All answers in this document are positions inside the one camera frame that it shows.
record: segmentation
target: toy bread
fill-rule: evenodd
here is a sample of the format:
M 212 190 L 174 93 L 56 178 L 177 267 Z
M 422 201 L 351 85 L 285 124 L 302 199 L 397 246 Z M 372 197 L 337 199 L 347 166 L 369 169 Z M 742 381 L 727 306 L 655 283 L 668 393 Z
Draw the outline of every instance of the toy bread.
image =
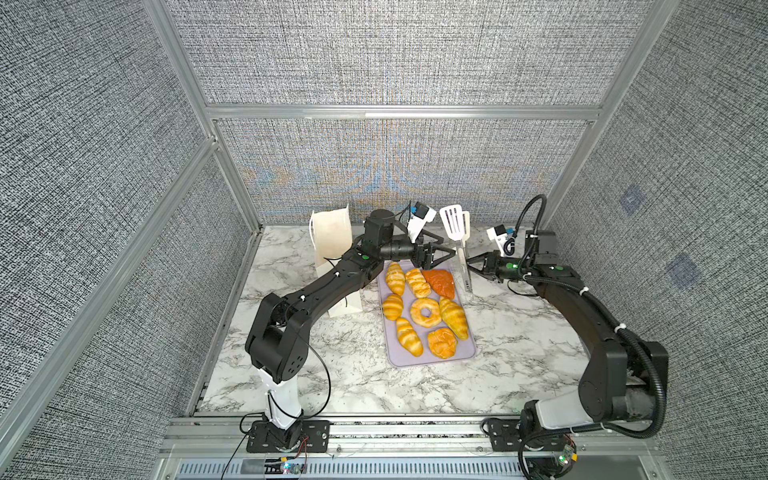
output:
M 429 350 L 441 359 L 449 359 L 456 353 L 456 337 L 450 329 L 437 329 L 427 335 Z
M 422 275 L 422 271 L 418 268 L 406 273 L 406 282 L 408 282 L 408 287 L 416 298 L 424 298 L 432 293 L 432 289 L 429 288 L 429 284 Z
M 422 341 L 419 340 L 419 336 L 416 335 L 416 331 L 411 326 L 411 323 L 401 317 L 396 320 L 396 327 L 397 341 L 400 342 L 400 345 L 413 356 L 421 356 L 424 353 L 424 346 Z
M 391 291 L 402 295 L 406 291 L 406 275 L 402 272 L 400 264 L 392 262 L 386 269 L 386 284 Z
M 400 298 L 400 295 L 392 294 L 386 297 L 386 300 L 382 302 L 382 310 L 385 317 L 390 320 L 397 320 L 402 313 L 402 298 Z
M 453 275 L 447 270 L 422 270 L 422 275 L 429 286 L 440 296 L 453 300 L 456 290 L 453 285 Z
M 456 302 L 440 297 L 440 316 L 442 321 L 453 330 L 453 333 L 462 340 L 469 338 L 469 326 L 464 309 Z
M 422 315 L 422 309 L 429 310 L 429 316 Z M 440 323 L 440 305 L 431 298 L 418 298 L 413 301 L 411 305 L 411 320 L 416 322 L 416 325 L 429 328 Z

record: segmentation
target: cream paper bag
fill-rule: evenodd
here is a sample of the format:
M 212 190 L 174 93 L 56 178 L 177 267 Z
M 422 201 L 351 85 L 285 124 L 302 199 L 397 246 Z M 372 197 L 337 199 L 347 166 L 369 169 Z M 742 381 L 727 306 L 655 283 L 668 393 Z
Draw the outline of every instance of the cream paper bag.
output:
M 352 224 L 349 222 L 349 205 L 346 208 L 317 212 L 310 218 L 310 239 L 315 247 L 315 270 L 321 277 L 328 273 L 338 260 L 329 262 L 326 258 L 339 258 L 352 246 Z M 330 316 L 362 312 L 360 292 L 352 292 L 328 310 Z

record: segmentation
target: purple tray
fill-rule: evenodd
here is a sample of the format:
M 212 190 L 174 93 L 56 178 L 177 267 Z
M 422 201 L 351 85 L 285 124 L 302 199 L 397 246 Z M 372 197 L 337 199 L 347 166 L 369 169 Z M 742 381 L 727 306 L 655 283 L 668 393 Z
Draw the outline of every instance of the purple tray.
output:
M 382 270 L 382 272 L 379 274 L 379 305 L 384 302 L 386 297 L 392 295 L 392 291 L 386 284 L 386 269 L 389 268 L 390 263 L 391 262 L 387 262 L 384 265 L 384 270 Z M 413 263 L 411 263 L 410 260 L 402 260 L 399 263 L 403 273 L 413 269 Z M 441 265 L 441 268 L 451 272 L 453 275 L 453 272 L 447 265 L 445 265 L 445 267 Z M 458 289 L 456 290 L 456 298 L 454 298 L 453 301 L 458 305 L 461 305 L 462 301 L 458 297 Z M 429 294 L 429 298 L 439 301 L 440 295 L 432 292 Z M 461 340 L 457 338 L 458 344 L 456 345 L 456 353 L 454 356 L 449 359 L 441 359 L 433 355 L 429 350 L 427 334 L 437 329 L 447 328 L 448 326 L 445 324 L 445 322 L 440 322 L 435 326 L 425 328 L 413 322 L 411 320 L 411 305 L 413 304 L 414 300 L 416 300 L 416 297 L 413 296 L 413 292 L 411 292 L 411 290 L 408 288 L 408 283 L 406 282 L 406 291 L 402 295 L 403 308 L 401 316 L 402 318 L 407 319 L 413 326 L 413 329 L 416 331 L 416 335 L 418 335 L 419 339 L 422 341 L 422 345 L 424 346 L 424 353 L 422 353 L 421 356 L 413 356 L 408 350 L 403 348 L 403 346 L 400 345 L 400 342 L 397 341 L 397 328 L 395 322 L 387 319 L 384 316 L 384 312 L 382 311 L 382 319 L 384 320 L 384 340 L 386 341 L 387 357 L 389 358 L 390 363 L 398 368 L 402 368 L 405 366 L 428 365 L 430 363 L 454 362 L 456 360 L 471 359 L 473 356 L 475 356 L 475 339 L 472 337 L 472 323 L 469 318 L 467 319 L 467 323 L 469 324 L 469 338 L 467 340 Z

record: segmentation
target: white marble surface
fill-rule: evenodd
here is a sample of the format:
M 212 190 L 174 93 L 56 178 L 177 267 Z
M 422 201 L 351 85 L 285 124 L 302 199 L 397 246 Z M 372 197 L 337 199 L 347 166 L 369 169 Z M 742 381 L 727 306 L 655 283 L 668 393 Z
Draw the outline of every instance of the white marble surface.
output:
M 490 249 L 485 231 L 473 229 L 468 256 Z M 458 276 L 456 265 L 452 268 Z M 267 227 L 200 411 L 266 408 L 266 391 L 244 350 L 246 335 L 265 295 L 285 295 L 315 278 L 306 227 Z M 310 342 L 326 361 L 333 382 L 326 412 L 513 413 L 529 399 L 574 389 L 587 357 L 560 313 L 539 298 L 509 292 L 504 284 L 472 279 L 473 294 L 456 282 L 478 350 L 463 362 L 393 367 L 386 356 L 375 280 L 362 291 L 363 313 L 321 317 Z M 299 374 L 306 412 L 323 404 L 327 388 L 323 367 L 310 354 Z

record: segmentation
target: black mounting plate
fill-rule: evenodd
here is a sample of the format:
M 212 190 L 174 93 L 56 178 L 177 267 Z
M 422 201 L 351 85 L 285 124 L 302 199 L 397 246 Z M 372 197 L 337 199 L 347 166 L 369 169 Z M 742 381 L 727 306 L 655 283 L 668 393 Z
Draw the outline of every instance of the black mounting plate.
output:
M 518 420 L 487 419 L 485 427 L 494 452 L 517 452 L 520 448 L 522 440 L 518 430 Z M 562 437 L 542 439 L 540 442 L 544 444 L 530 446 L 537 451 L 544 452 L 557 452 L 565 447 L 565 440 Z
M 295 452 L 299 446 L 295 445 L 290 452 L 282 450 L 282 442 L 270 431 L 272 424 L 268 422 L 254 422 L 248 432 L 248 444 L 246 451 L 248 453 L 277 453 L 282 456 L 283 453 Z M 306 451 L 308 453 L 325 453 L 328 451 L 328 438 L 331 422 L 327 420 L 303 420 L 299 438 L 304 435 L 309 440 L 306 442 Z

